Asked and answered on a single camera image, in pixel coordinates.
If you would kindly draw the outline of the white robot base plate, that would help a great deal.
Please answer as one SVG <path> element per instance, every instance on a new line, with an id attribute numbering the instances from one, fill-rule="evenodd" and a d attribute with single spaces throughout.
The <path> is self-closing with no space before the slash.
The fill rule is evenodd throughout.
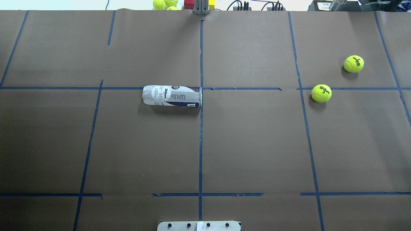
<path id="1" fill-rule="evenodd" d="M 176 221 L 160 222 L 157 231 L 242 231 L 238 221 Z"/>

